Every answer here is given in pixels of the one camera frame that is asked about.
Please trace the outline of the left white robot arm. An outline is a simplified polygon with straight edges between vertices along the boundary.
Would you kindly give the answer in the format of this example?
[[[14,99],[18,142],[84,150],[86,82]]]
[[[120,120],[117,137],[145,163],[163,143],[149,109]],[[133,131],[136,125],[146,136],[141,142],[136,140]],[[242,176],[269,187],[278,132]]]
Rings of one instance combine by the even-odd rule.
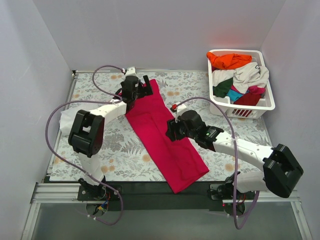
[[[141,82],[135,75],[126,76],[121,82],[121,89],[115,93],[122,97],[122,100],[115,97],[110,104],[90,111],[81,109],[75,115],[68,143],[77,153],[85,171],[85,177],[80,178],[78,182],[95,200],[103,199],[107,193],[106,187],[102,184],[106,180],[98,157],[104,141],[105,125],[129,113],[136,100],[153,94],[149,77],[144,75],[143,80],[144,82]]]

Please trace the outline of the magenta t shirt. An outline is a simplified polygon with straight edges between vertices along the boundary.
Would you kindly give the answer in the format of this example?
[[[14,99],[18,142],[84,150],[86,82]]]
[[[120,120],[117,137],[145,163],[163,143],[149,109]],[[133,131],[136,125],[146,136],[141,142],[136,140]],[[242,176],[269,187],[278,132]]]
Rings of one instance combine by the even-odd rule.
[[[153,94],[135,101],[126,115],[147,153],[177,194],[209,172],[207,165],[188,138],[172,142],[167,136],[167,121],[173,119],[165,106],[155,79]]]

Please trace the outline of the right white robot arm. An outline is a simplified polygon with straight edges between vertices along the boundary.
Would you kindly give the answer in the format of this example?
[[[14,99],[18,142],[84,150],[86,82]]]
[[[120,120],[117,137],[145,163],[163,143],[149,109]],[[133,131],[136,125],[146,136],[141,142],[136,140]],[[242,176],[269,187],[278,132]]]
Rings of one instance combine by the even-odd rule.
[[[219,127],[207,125],[194,110],[168,120],[165,134],[172,142],[190,138],[203,149],[233,156],[258,168],[255,172],[238,172],[225,181],[227,195],[232,199],[255,191],[288,198],[304,174],[286,145],[263,146],[234,138]]]

